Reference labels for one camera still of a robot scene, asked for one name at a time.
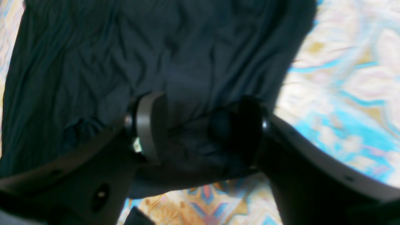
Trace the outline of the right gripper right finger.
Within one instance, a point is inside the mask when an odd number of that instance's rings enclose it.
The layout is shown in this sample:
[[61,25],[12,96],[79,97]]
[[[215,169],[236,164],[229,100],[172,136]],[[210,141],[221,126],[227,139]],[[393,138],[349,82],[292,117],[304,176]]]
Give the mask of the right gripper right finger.
[[399,188],[344,165],[250,96],[239,108],[244,163],[270,181],[284,225],[398,225]]

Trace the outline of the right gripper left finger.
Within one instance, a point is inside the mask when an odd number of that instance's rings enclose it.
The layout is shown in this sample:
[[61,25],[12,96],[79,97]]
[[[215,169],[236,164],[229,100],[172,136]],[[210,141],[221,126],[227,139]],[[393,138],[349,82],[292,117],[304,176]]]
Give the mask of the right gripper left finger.
[[2,225],[115,225],[138,168],[166,148],[164,92],[133,98],[127,113],[77,150],[1,179]]

